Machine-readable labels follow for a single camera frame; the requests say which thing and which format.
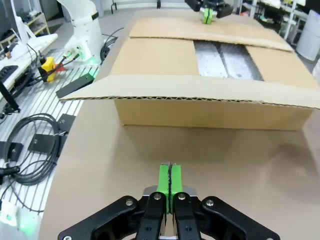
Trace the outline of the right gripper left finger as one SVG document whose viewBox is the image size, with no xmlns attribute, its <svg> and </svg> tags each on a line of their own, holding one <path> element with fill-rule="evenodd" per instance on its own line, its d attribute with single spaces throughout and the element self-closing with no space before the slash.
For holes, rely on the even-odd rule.
<svg viewBox="0 0 320 240">
<path fill-rule="evenodd" d="M 158 186 L 137 200 L 125 195 L 58 234 L 59 240 L 158 240 L 166 224 L 171 164 L 159 169 Z"/>
</svg>

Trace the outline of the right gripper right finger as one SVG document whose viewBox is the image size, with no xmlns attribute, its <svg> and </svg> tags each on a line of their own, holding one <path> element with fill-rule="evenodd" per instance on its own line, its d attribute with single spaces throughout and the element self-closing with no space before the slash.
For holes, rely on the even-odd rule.
<svg viewBox="0 0 320 240">
<path fill-rule="evenodd" d="M 182 186 L 181 166 L 170 166 L 170 208 L 179 240 L 278 240 L 280 236 L 216 196 L 200 200 Z"/>
</svg>

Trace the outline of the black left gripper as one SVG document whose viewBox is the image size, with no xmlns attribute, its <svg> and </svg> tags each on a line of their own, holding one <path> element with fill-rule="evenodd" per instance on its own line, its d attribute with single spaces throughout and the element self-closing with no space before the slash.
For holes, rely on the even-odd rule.
<svg viewBox="0 0 320 240">
<path fill-rule="evenodd" d="M 202 23 L 211 24 L 212 18 L 223 18 L 232 14 L 234 7 L 224 0 L 185 0 L 194 12 L 202 12 Z"/>
</svg>

